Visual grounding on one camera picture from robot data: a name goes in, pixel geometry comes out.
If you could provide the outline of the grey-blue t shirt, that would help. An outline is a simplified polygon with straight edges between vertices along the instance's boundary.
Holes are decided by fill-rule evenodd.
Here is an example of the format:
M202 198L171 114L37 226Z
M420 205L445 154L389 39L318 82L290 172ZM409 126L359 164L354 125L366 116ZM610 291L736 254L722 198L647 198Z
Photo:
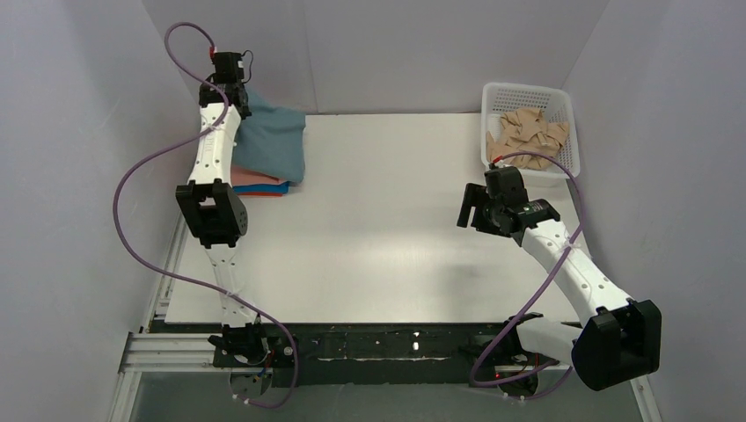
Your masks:
M231 163L293 184L304 181L306 114L247 91L252 115L239 125Z

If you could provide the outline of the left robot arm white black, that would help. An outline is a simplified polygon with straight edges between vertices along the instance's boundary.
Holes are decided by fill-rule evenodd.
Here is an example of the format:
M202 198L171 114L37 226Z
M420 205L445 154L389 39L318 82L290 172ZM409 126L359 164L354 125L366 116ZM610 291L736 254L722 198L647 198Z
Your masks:
M248 229L245 205L230 182L239 126L250 116L243 54L213 52L214 73L199 89L201 131L194 167L175 197L191 234L204 248L220 288L221 333L209 338L220 352L242 364L265 362L269 348L260 315L238 301L238 243Z

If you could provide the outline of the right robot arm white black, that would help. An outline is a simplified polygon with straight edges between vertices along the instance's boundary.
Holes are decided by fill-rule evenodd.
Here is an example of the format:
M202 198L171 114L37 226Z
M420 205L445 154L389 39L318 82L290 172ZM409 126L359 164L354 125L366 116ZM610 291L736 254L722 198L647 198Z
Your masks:
M537 292L512 316L472 365L470 383L494 353L538 354L569 366L585 386L600 391L649 375L660 367L662 313L617 287L575 244L560 213L544 199L530 200L521 172L492 166L482 185L464 188L457 226L510 238L547 272ZM571 326L531 312L551 285L559 287L577 317Z

